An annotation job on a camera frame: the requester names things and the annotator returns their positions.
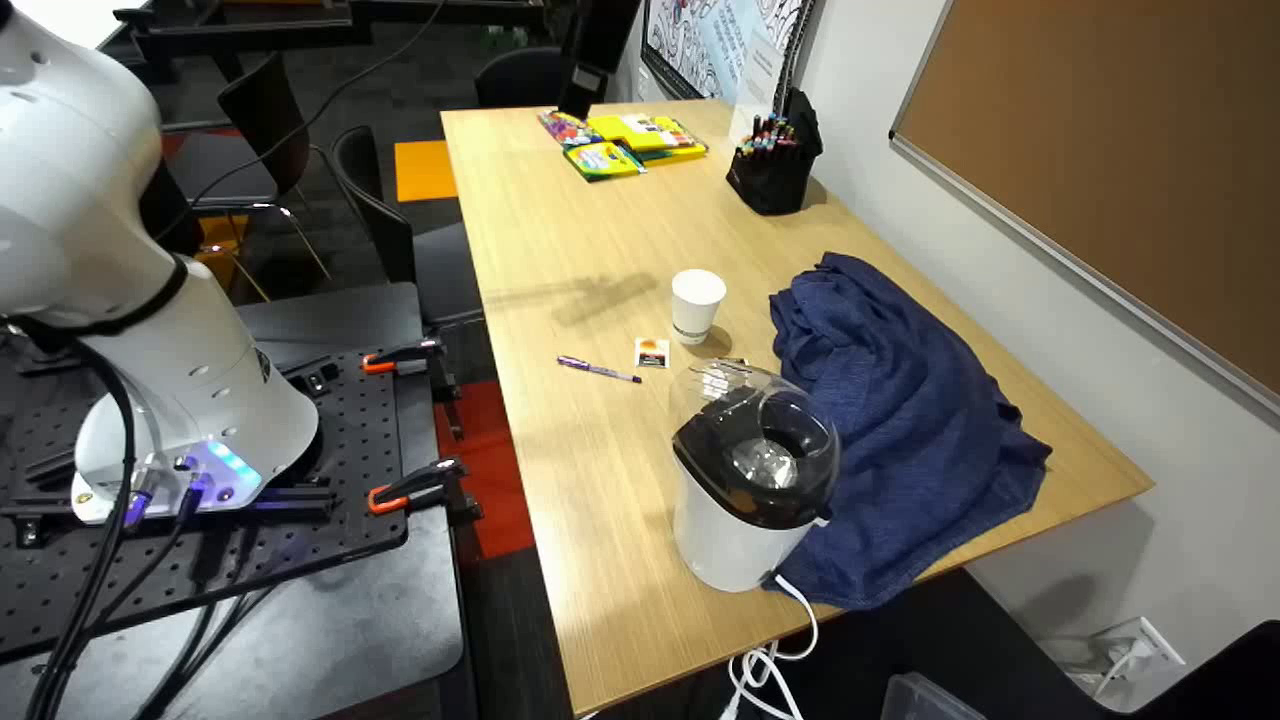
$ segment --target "pen holder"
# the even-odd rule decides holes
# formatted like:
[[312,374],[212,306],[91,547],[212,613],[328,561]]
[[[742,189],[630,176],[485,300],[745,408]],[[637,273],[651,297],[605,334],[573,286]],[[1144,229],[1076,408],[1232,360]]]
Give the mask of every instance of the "pen holder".
[[806,204],[811,159],[826,153],[818,114],[806,93],[790,93],[785,126],[793,144],[759,144],[757,137],[732,153],[730,183],[759,218],[785,218]]

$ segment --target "blue towel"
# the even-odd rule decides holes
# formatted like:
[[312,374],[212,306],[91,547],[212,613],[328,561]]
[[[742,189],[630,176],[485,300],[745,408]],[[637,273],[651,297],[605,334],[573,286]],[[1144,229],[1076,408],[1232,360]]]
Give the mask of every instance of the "blue towel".
[[772,297],[785,379],[841,434],[827,525],[781,571],[811,602],[877,609],[948,547],[1033,509],[1049,444],[874,265],[827,251]]

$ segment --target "power outlet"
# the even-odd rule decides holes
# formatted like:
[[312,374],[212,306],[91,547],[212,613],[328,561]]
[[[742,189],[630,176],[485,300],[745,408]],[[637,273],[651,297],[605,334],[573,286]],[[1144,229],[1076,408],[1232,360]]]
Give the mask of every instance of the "power outlet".
[[1149,644],[1153,654],[1142,659],[1144,672],[1156,669],[1183,669],[1187,659],[1160,635],[1160,630],[1149,616],[1131,616],[1118,630],[1106,630],[1091,635],[1091,648],[1118,666],[1125,659],[1135,644]]
[[1091,698],[1120,713],[1149,706],[1187,666],[1149,616],[1106,630],[1089,644],[1101,678]]

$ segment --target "power cord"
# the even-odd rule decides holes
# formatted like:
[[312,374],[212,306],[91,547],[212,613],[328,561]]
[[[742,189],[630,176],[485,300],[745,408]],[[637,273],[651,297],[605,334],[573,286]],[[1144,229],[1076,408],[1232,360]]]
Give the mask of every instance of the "power cord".
[[399,49],[393,49],[388,56],[379,56],[377,65],[368,65],[365,74],[342,79],[342,84],[320,102],[320,108],[317,108],[310,119],[301,119],[291,133],[285,133],[271,150],[264,150],[264,153],[258,153],[251,159],[243,159],[243,163],[219,172],[218,182],[207,182],[207,183],[189,202],[189,208],[168,220],[168,229],[156,237],[156,246],[166,246],[168,234],[178,234],[178,229],[195,211],[195,204],[202,204],[212,189],[219,189],[226,182],[233,182],[233,176],[241,176],[241,172],[249,172],[249,170],[258,170],[258,163],[264,163],[269,155],[276,155],[291,137],[310,133],[348,90],[365,84],[368,75],[377,75],[377,74],[384,74],[388,65],[396,65],[399,56],[408,56],[412,43],[438,24],[438,15],[444,12],[444,4],[448,4],[448,0],[438,0],[434,15],[427,15]]
[[87,343],[73,343],[78,353],[87,357],[87,368],[102,375],[102,386],[110,390],[110,397],[118,400],[120,408],[120,423],[126,423],[126,462],[120,462],[120,497],[110,512],[110,530],[105,530],[105,541],[96,547],[96,561],[91,561],[91,571],[82,587],[82,602],[73,609],[73,619],[68,630],[59,631],[43,672],[42,672],[42,683],[33,691],[33,706],[28,706],[28,720],[51,720],[73,672],[78,672],[78,659],[82,659],[82,648],[87,641],[87,613],[96,609],[96,595],[105,593],[105,581],[113,571],[113,561],[120,551],[120,538],[126,538],[126,512],[130,512],[130,497],[134,497],[134,464],[136,464],[136,423],[134,423],[134,400],[130,400],[130,390],[120,379],[120,374],[96,357]]
[[[819,623],[818,623],[818,613],[811,613],[808,595],[795,585],[790,585],[785,577],[772,577],[772,581],[777,581],[777,587],[785,587],[806,609],[808,644],[799,654],[785,654],[781,641],[772,641],[763,648],[751,648],[751,654],[730,659],[732,698],[730,698],[719,720],[738,720],[742,701],[757,706],[763,715],[777,715],[777,720],[806,720],[806,713],[799,713],[781,666],[808,659],[818,654],[818,644],[819,644]],[[772,707],[768,701],[757,698],[768,683],[781,689],[790,707]]]
[[1135,635],[1125,654],[1113,657],[1113,669],[1106,672],[1106,681],[1095,681],[1091,701],[1110,698],[1110,689],[1149,657],[1156,657],[1156,648]]
[[189,489],[180,500],[180,512],[166,538],[166,545],[156,547],[156,556],[118,593],[118,602],[105,605],[105,613],[96,616],[96,623],[105,623],[110,616],[118,616],[118,609],[166,564],[166,556],[178,547],[178,541],[183,538],[189,520],[202,509],[202,489]]
[[218,605],[202,609],[202,619],[189,635],[189,644],[180,648],[180,657],[168,666],[166,681],[152,689],[152,698],[145,701],[145,707],[136,713],[136,720],[160,720],[166,707],[178,701],[178,691],[204,669],[204,659],[235,631],[235,623],[260,609],[271,595],[271,587],[258,593],[258,595],[235,595],[233,613],[226,616],[226,623],[207,635],[207,644],[202,648]]

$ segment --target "white cable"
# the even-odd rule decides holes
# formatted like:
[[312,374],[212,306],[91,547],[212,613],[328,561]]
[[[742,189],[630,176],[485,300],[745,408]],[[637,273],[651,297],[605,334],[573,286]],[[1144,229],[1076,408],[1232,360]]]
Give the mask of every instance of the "white cable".
[[1110,669],[1110,678],[1095,681],[1091,701],[1101,701],[1110,691],[1110,683],[1118,683],[1118,678],[1125,678],[1144,657],[1153,657],[1149,641],[1129,644],[1129,654]]
[[[785,678],[781,666],[799,666],[799,659],[808,659],[808,657],[818,654],[818,644],[819,644],[819,623],[818,623],[818,613],[811,613],[808,595],[806,595],[795,585],[790,585],[785,577],[772,577],[772,581],[777,581],[777,587],[785,587],[785,593],[806,609],[806,616],[808,616],[808,644],[806,644],[806,654],[781,654],[781,644],[772,641],[772,644],[759,644],[759,648],[730,659],[732,698],[730,698],[719,720],[738,720],[742,701],[757,706],[759,713],[768,713],[768,715],[777,715],[777,720],[806,720],[806,713],[799,713],[799,706],[795,706],[795,698],[793,698],[790,678]],[[790,707],[772,707],[772,706],[763,706],[763,701],[757,698],[757,691],[768,689],[768,683],[781,689],[781,698],[790,701]]]

